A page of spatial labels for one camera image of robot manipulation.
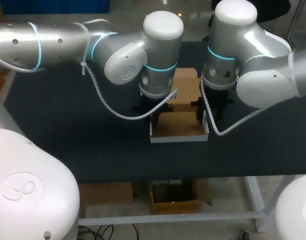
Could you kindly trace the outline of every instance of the blue wall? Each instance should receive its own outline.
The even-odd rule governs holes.
[[[105,14],[110,0],[1,0],[4,14]]]

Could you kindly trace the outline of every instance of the black table surface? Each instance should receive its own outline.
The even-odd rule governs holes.
[[[200,75],[206,44],[184,42],[178,67]],[[140,102],[139,77],[113,85],[90,65],[108,104],[131,116]],[[224,130],[254,109],[231,91],[218,123]],[[207,142],[149,143],[140,121],[112,115],[78,64],[17,73],[5,106],[36,145],[57,157],[80,183],[306,174],[306,97],[279,103]]]

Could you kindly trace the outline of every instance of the gray floor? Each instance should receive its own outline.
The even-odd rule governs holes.
[[[168,10],[181,13],[184,22],[184,41],[199,41],[207,34],[207,22],[212,12],[210,0],[112,0],[111,10],[108,14],[55,14],[55,15],[7,15],[9,21],[26,21],[34,23],[73,23],[85,22],[97,18],[105,18],[113,23],[117,31],[135,31],[142,27],[145,15],[156,10]],[[279,36],[285,36],[294,12],[296,0],[291,0],[291,11],[276,20],[262,23],[261,26],[269,32]],[[305,14],[300,19],[295,33],[306,34],[306,8]],[[259,177],[259,185],[264,198],[268,198],[280,181],[280,176]],[[205,205],[206,212],[228,212],[250,210],[245,186],[241,178],[212,178],[214,205]],[[131,216],[149,213],[149,205],[145,202],[135,201],[132,204],[112,204],[92,206],[87,209],[87,217],[102,216]],[[256,233],[251,220],[224,220],[204,222],[181,223],[150,223],[138,225],[142,240],[234,240],[240,229],[251,232],[253,240],[279,240],[276,228],[266,233]],[[131,225],[116,225],[112,240],[136,239]]]

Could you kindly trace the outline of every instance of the open cardboard box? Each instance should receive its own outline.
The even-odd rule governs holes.
[[[195,69],[176,69],[173,90],[178,89],[178,94],[167,102],[172,104],[173,112],[161,113],[156,127],[150,124],[151,143],[207,141],[209,131],[206,115],[204,113],[201,124],[195,114],[197,107],[191,106],[191,102],[201,96],[199,84]]]
[[[192,214],[203,203],[212,206],[212,194],[206,178],[183,180],[181,184],[149,184],[153,214]]]

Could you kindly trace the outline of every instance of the robot logo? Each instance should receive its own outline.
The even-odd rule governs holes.
[[[22,199],[23,195],[26,194],[31,194],[35,190],[35,184],[33,181],[29,181],[25,183],[22,187],[20,188],[14,188],[13,191],[7,191],[4,193],[4,198],[11,200],[11,201],[18,201]]]
[[[34,174],[18,172],[5,178],[0,185],[0,202],[20,211],[38,203],[43,195],[42,181]]]
[[[122,73],[122,80],[126,81],[134,76],[135,67],[133,65],[127,66]]]

